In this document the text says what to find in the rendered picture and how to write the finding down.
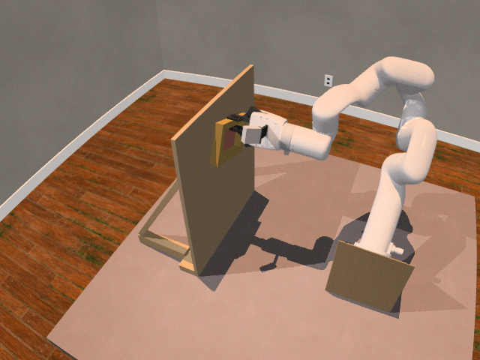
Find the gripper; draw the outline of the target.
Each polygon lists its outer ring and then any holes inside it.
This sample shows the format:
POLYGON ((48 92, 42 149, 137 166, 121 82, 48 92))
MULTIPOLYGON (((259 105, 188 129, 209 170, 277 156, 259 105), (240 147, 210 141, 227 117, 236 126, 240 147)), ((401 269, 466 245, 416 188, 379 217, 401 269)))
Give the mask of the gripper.
MULTIPOLYGON (((251 106, 244 115, 231 114, 227 119, 233 121, 243 121, 250 123, 249 126, 260 126, 261 128, 268 125, 267 134, 262 138, 261 144, 244 144, 245 147, 254 146, 261 149, 281 150, 281 135, 284 130, 287 120, 270 112, 257 109, 251 106), (267 114, 268 113, 268 114, 267 114), (279 136, 280 135, 280 136, 279 136)), ((229 128, 230 131, 235 131, 242 136, 243 127, 235 125, 229 128)))

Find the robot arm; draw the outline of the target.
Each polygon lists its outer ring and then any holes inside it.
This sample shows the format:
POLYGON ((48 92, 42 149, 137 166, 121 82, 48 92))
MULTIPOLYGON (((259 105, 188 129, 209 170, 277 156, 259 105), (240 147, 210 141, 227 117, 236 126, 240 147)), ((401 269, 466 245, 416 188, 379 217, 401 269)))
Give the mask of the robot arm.
POLYGON ((390 253, 402 255, 404 252, 393 245, 392 239, 404 206, 405 187, 425 180, 437 145, 437 131, 426 120, 428 108, 420 93, 433 86, 433 71, 417 61, 384 58, 350 84, 329 89, 315 102, 313 130, 287 123, 280 138, 280 148, 285 155, 294 152, 324 161, 338 133, 339 114, 352 103, 367 107, 394 84, 403 101, 395 142, 406 153, 392 154, 384 160, 366 227, 360 243, 354 244, 390 258, 390 253))

